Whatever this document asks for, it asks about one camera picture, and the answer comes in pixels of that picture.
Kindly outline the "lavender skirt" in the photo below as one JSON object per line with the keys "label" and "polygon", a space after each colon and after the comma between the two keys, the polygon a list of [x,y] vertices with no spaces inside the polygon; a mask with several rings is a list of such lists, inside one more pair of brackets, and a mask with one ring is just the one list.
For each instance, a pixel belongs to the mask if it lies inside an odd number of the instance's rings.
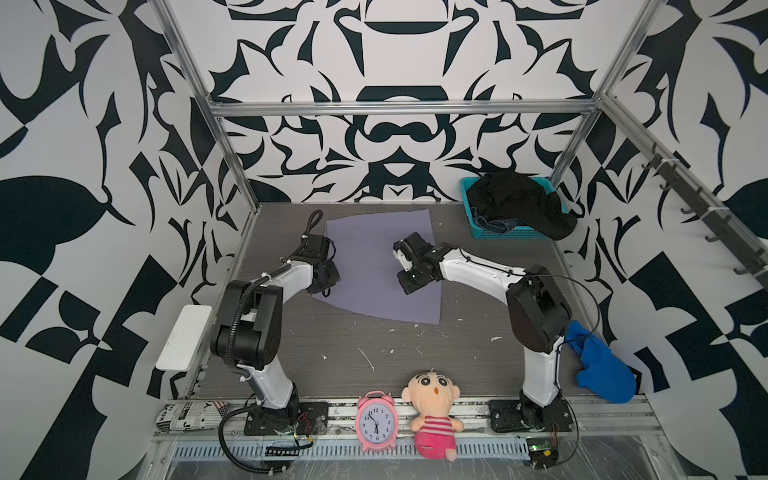
{"label": "lavender skirt", "polygon": [[353,313],[379,319],[437,325],[442,288],[431,283],[405,294],[397,273],[401,264],[393,244],[412,233],[434,243],[428,210],[395,211],[348,216],[326,223],[326,236],[336,247],[334,264],[340,281],[325,297],[315,299]]}

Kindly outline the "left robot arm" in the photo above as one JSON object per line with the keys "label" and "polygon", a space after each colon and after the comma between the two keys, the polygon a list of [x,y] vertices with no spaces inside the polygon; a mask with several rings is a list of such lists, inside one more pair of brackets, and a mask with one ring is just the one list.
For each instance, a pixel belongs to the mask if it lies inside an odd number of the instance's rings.
{"label": "left robot arm", "polygon": [[305,234],[298,251],[255,280],[230,282],[210,336],[211,354],[220,358],[261,402],[265,414],[295,420],[299,400],[278,359],[283,306],[294,295],[328,294],[340,281],[336,248],[322,235]]}

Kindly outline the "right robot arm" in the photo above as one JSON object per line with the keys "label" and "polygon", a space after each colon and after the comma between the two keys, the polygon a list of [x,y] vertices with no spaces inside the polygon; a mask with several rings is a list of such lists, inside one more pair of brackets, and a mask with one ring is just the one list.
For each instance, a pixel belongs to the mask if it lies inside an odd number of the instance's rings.
{"label": "right robot arm", "polygon": [[431,282],[469,286],[502,302],[512,332],[524,348],[524,381],[515,431],[541,431],[564,405],[559,385],[560,353],[572,310],[550,272],[529,270],[471,256],[458,246],[434,246],[413,233],[393,244],[403,269],[397,278],[409,295]]}

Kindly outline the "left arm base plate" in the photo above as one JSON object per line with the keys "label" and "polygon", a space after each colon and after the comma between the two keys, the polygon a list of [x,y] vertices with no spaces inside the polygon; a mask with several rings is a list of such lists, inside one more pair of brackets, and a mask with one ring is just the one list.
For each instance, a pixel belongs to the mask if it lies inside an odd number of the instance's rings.
{"label": "left arm base plate", "polygon": [[247,414],[246,436],[287,435],[310,436],[325,429],[329,416],[327,402],[304,402],[288,405],[284,409],[258,406]]}

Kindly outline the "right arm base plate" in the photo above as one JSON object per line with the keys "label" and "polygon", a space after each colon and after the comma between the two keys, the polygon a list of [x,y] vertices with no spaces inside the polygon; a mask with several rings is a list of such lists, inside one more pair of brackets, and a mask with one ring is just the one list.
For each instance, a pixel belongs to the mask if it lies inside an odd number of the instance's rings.
{"label": "right arm base plate", "polygon": [[532,400],[490,400],[490,428],[496,433],[571,432],[573,415],[562,397],[541,407]]}

